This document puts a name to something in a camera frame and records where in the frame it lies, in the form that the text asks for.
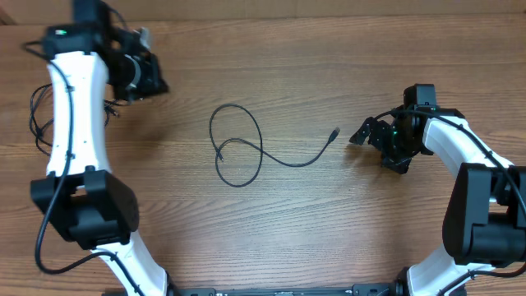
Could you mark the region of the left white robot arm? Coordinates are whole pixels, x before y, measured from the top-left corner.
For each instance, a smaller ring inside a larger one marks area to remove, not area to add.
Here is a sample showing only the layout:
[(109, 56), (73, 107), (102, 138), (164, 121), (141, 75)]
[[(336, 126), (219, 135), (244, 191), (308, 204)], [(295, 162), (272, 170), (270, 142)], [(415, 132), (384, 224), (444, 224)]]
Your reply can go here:
[(174, 295), (168, 272), (139, 231), (134, 192), (116, 178), (105, 146), (108, 102), (133, 102), (168, 91), (146, 29), (113, 25), (100, 0), (76, 1), (73, 21), (41, 39), (53, 88), (53, 142), (46, 176), (30, 184), (33, 202), (66, 241), (104, 261), (125, 295)]

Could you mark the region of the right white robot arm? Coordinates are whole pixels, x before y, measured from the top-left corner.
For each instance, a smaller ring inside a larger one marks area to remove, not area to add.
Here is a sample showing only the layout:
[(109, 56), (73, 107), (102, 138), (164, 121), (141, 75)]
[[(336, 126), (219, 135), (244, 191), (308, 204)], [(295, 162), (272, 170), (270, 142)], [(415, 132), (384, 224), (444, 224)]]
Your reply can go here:
[(425, 260), (401, 270), (391, 284), (356, 284), (355, 295), (465, 295), (484, 275), (515, 278), (525, 262), (525, 168), (499, 156), (457, 109), (442, 108), (433, 84), (404, 90), (404, 102), (366, 118), (350, 143), (374, 146), (381, 166), (408, 172), (416, 155), (437, 155), (455, 182), (442, 224), (442, 243)]

